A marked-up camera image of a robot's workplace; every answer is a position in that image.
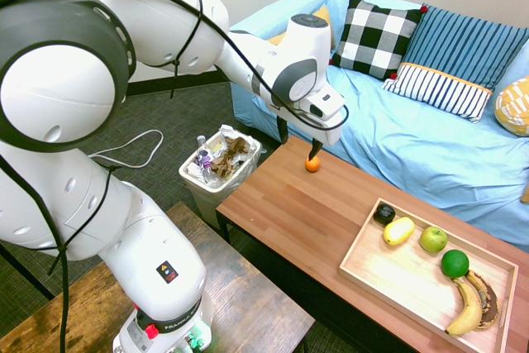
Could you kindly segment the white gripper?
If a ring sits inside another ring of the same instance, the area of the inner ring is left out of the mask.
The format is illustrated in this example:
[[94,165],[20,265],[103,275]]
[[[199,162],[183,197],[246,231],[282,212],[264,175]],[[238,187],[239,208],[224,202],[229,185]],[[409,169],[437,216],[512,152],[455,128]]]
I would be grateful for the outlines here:
[[300,107],[276,107],[270,104],[269,110],[276,115],[276,125],[282,144],[294,133],[312,139],[312,148],[307,159],[312,161],[323,145],[333,145],[341,137],[345,116],[342,110],[325,119],[313,113],[316,108],[311,105],[307,110]]

